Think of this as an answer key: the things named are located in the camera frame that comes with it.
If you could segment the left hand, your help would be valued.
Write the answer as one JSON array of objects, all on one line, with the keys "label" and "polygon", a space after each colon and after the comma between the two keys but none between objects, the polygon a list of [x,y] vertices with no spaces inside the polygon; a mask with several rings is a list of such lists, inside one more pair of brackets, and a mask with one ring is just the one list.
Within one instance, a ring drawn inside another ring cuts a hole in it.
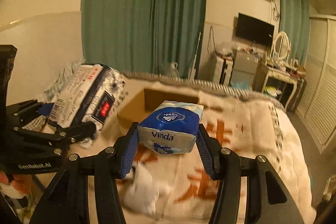
[{"label": "left hand", "polygon": [[9,182],[7,175],[1,171],[1,188],[5,193],[29,194],[31,193],[33,178],[30,174],[13,174],[13,179]]}]

